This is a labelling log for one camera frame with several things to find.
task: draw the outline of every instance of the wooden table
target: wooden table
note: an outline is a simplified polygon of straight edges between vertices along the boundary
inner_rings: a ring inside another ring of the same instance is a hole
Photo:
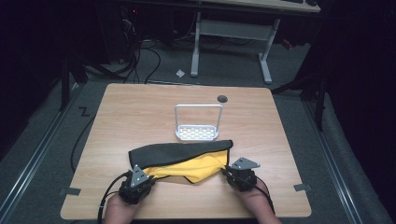
[[[230,162],[245,157],[271,192],[279,217],[307,217],[311,208],[271,92],[264,88],[110,84],[92,125],[61,211],[65,219],[94,219],[107,187],[131,169],[128,151],[150,144],[179,142],[175,105],[219,104],[223,111],[217,140],[232,139]],[[158,180],[135,218],[238,218],[251,214],[218,173],[196,184],[182,177]]]

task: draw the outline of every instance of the desk leg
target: desk leg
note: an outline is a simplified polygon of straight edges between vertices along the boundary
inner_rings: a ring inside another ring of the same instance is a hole
[[[201,33],[201,12],[197,12],[197,22],[195,25],[195,45],[194,52],[192,53],[191,62],[191,76],[198,76],[198,66],[199,66],[199,36]]]
[[[266,84],[272,83],[270,71],[268,69],[268,64],[267,64],[267,57],[268,57],[268,53],[270,52],[271,46],[274,42],[274,38],[275,38],[277,27],[279,26],[279,23],[280,23],[280,19],[276,19],[274,21],[274,25],[270,31],[269,36],[268,36],[268,40],[267,40],[267,44],[265,46],[264,53],[259,54],[260,65],[262,66],[262,75],[264,77],[264,82]]]

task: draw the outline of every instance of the human hand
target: human hand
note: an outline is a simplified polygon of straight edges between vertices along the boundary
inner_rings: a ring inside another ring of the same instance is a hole
[[[138,204],[128,204],[118,193],[114,194],[107,201],[105,224],[130,224],[142,202]]]
[[[268,188],[259,178],[257,178],[256,187],[264,191],[269,196]],[[233,190],[242,204],[257,218],[260,224],[280,223],[279,219],[275,216],[270,203],[261,191],[255,188],[242,192],[235,188],[233,188]]]

